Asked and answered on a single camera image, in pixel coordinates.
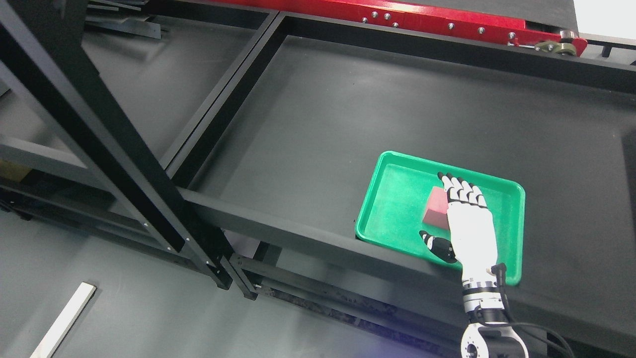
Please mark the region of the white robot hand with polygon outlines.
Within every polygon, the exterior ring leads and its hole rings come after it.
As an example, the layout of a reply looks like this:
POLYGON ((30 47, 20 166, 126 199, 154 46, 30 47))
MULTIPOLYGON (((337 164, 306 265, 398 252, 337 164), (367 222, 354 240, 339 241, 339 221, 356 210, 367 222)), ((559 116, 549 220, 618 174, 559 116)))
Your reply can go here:
POLYGON ((425 230, 419 235, 429 251, 448 264, 461 263, 463 285, 493 281, 498 259, 493 215, 479 186, 438 172, 448 202, 451 242, 425 230))

